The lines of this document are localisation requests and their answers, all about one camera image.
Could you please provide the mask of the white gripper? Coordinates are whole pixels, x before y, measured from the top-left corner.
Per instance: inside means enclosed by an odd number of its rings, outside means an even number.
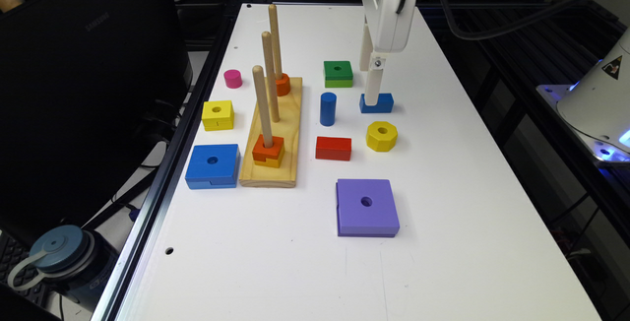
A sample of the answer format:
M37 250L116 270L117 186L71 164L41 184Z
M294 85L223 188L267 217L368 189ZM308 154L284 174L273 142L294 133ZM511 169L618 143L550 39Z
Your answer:
M364 101L374 106L378 103L385 67L385 56L381 53L398 53L405 49L415 0L362 0L362 4L366 21L359 70L367 72Z

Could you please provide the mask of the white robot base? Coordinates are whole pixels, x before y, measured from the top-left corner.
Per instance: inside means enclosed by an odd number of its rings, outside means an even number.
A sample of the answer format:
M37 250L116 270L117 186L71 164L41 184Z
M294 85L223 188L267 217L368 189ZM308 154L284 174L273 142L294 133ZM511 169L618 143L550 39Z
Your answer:
M629 164L629 33L580 81L536 91L598 166Z

